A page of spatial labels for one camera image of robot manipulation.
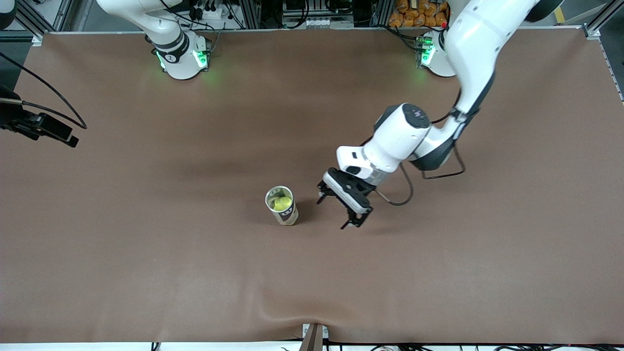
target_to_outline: table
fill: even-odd
[[[0,341],[624,343],[624,107],[581,30],[519,30],[459,147],[467,172],[360,229],[315,205],[335,149],[455,78],[385,31],[225,33],[175,81],[143,35],[48,34],[26,66],[85,117],[70,149],[0,139]],[[22,98],[66,111],[22,74]],[[448,169],[457,167],[449,161]],[[300,211],[280,227],[274,185]],[[393,174],[380,189],[401,199]]]

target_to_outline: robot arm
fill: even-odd
[[[121,17],[145,31],[156,47],[160,65],[176,79],[190,79],[208,67],[210,41],[183,31],[176,18],[165,11],[182,0],[97,0],[107,13]]]
[[[372,212],[366,198],[403,160],[421,171],[438,169],[448,159],[464,128],[479,111],[494,81],[499,52],[537,0],[471,0],[452,19],[447,32],[437,33],[445,59],[457,74],[461,91],[443,127],[411,104],[391,106],[374,125],[370,140],[336,151],[340,170],[330,168],[318,185],[319,203],[336,196],[347,208],[344,224],[359,227]]]

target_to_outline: can label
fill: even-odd
[[[275,201],[285,197],[290,200],[290,205],[288,206],[288,208],[275,210]],[[290,191],[289,188],[281,185],[272,188],[266,193],[265,202],[266,206],[275,216],[275,219],[277,219],[277,221],[281,225],[293,225],[295,224],[295,221],[297,221],[297,218],[299,217],[299,211],[297,211],[297,206],[295,204],[293,193]]]

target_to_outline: yellow tennis ball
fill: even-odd
[[[275,199],[275,201],[273,202],[273,209],[276,210],[277,212],[282,212],[282,211],[285,211],[287,208],[289,208],[290,204],[292,203],[293,201],[290,198],[286,196],[282,196],[282,197]]]

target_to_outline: black cable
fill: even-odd
[[[349,14],[353,11],[353,2],[347,9],[335,9],[329,5],[329,0],[325,0],[325,7],[335,14]]]
[[[308,19],[308,14],[310,13],[310,4],[308,3],[308,0],[302,0],[302,1],[303,1],[303,6],[301,7],[301,19],[293,27],[286,26],[287,29],[299,28]]]
[[[64,114],[58,113],[58,112],[56,112],[54,110],[51,111],[48,108],[38,107],[39,105],[35,106],[35,104],[31,104],[31,105],[28,105],[28,106],[33,106],[33,107],[40,108],[42,110],[46,110],[46,111],[49,111],[49,112],[52,112],[52,113],[56,113],[58,116],[61,116],[61,117],[65,118],[65,119],[67,119],[68,121],[73,122],[75,125],[79,126],[80,128],[87,129],[87,124],[84,122],[84,120],[82,119],[82,117],[80,116],[78,111],[76,111],[76,109],[74,109],[74,106],[72,106],[72,104],[70,104],[69,101],[67,101],[67,99],[58,90],[56,90],[52,85],[50,85],[50,83],[46,82],[45,79],[43,79],[42,77],[39,77],[36,73],[32,72],[30,69],[20,65],[16,61],[13,61],[10,57],[6,56],[4,53],[0,52],[0,56],[2,56],[2,58],[4,58],[5,60],[9,61],[12,64],[14,64],[15,66],[17,66],[17,67],[21,68],[22,70],[28,72],[28,74],[30,74],[31,76],[35,77],[38,81],[42,82],[51,91],[53,91],[56,94],[56,96],[58,96],[61,100],[63,100],[63,102],[65,102],[65,105],[67,105],[69,107],[69,109],[74,113],[76,118],[78,118],[78,121],[80,121],[80,123],[78,123],[75,120],[71,119],[70,117],[67,117]]]
[[[407,174],[407,171],[405,170],[405,166],[403,166],[403,162],[399,164],[399,167],[403,171],[403,176],[405,176],[405,179],[407,180],[407,185],[409,186],[409,195],[408,195],[408,197],[407,197],[407,199],[405,201],[403,201],[403,202],[392,202],[384,194],[382,194],[380,191],[375,189],[375,192],[377,194],[379,194],[379,196],[381,196],[388,204],[391,204],[392,206],[403,206],[403,205],[406,205],[410,201],[412,201],[412,198],[414,197],[414,184],[412,184],[412,180],[409,178],[409,174]],[[425,351],[430,351],[428,349],[425,349],[424,347],[421,347],[421,349],[423,349]]]
[[[186,17],[184,17],[184,16],[182,16],[182,15],[179,15],[177,12],[175,12],[175,11],[174,11],[174,10],[172,10],[169,6],[167,6],[167,4],[165,4],[165,1],[163,1],[163,0],[160,0],[160,3],[161,3],[161,4],[163,4],[163,6],[165,6],[165,9],[167,10],[167,12],[169,12],[170,14],[172,14],[172,15],[174,15],[174,16],[176,16],[176,17],[182,18],[184,21],[187,21],[187,22],[190,22],[190,23],[199,24],[200,26],[205,26],[205,27],[206,27],[206,29],[210,28],[210,29],[211,29],[211,30],[213,30],[213,31],[215,30],[215,28],[214,28],[214,27],[212,27],[211,25],[209,25],[209,24],[207,24],[207,23],[195,22],[195,21],[193,21],[193,20],[192,20],[192,19],[190,19],[190,18],[186,18]]]
[[[240,20],[238,19],[238,17],[234,13],[234,9],[232,8],[232,3],[230,2],[230,0],[224,0],[223,3],[226,4],[225,7],[228,8],[228,11],[230,12],[232,17],[234,18],[234,21],[236,22],[236,24],[240,27],[240,29],[245,29],[245,26],[243,26],[243,24],[240,22]]]
[[[462,160],[462,157],[459,154],[459,150],[457,149],[457,143],[455,143],[455,145],[453,145],[453,153],[455,154],[455,158],[457,159],[457,162],[462,167],[461,171],[455,172],[455,173],[443,174],[443,175],[434,175],[432,177],[426,177],[425,176],[425,171],[421,171],[422,178],[423,179],[440,179],[440,178],[458,176],[458,175],[464,173],[466,171],[466,165],[464,164],[464,160]],[[503,346],[497,347],[494,351],[501,351],[501,350],[523,351],[524,349],[514,349],[514,348],[509,347],[507,345],[503,345]]]
[[[440,119],[436,119],[435,121],[431,122],[431,124],[440,123],[440,122],[444,121],[445,119],[449,118],[450,115],[451,115],[451,113],[447,113],[444,117],[442,117]]]
[[[388,27],[388,26],[386,26],[385,24],[376,24],[376,25],[375,25],[375,27],[383,28],[383,29],[385,29],[385,30],[389,31],[390,33],[392,33],[392,34],[393,34],[393,35],[395,35],[395,36],[402,36],[402,37],[404,37],[405,39],[416,40],[416,37],[412,37],[412,36],[408,36],[408,35],[405,35],[405,34],[401,34],[400,32],[399,32],[399,33],[397,33],[397,32],[395,32],[395,31],[392,29],[392,27]]]
[[[410,49],[414,50],[414,51],[418,51],[418,49],[416,49],[414,46],[411,46],[407,40],[405,40],[405,38],[403,37],[403,35],[401,35],[401,33],[399,33],[399,28],[396,28],[396,34],[401,38],[401,41],[403,42],[403,44],[405,44],[405,46],[409,47]]]
[[[439,33],[444,32],[444,31],[446,30],[446,28],[447,28],[447,27],[445,27],[445,28],[442,28],[442,29],[436,29],[436,28],[429,27],[429,26],[421,26],[421,27],[424,27],[424,28],[429,28],[429,29],[431,29],[432,31],[434,31],[434,32],[439,32]]]
[[[53,110],[53,109],[48,108],[46,106],[33,104],[32,102],[28,102],[28,101],[22,101],[22,105],[24,105],[24,106],[31,106],[31,107],[35,107],[35,108],[38,108],[38,109],[42,109],[43,111],[50,112],[50,113],[55,114],[55,115],[57,115],[57,116],[59,116],[59,117],[61,117],[63,119],[66,119],[69,122],[72,122],[73,124],[79,126],[80,128],[87,129],[86,126],[83,127],[83,125],[81,123],[79,123],[77,120],[75,120],[75,119],[73,119],[73,118],[71,118],[71,117],[69,117],[69,116],[67,116],[65,114],[62,114],[62,113],[60,113],[57,110]]]

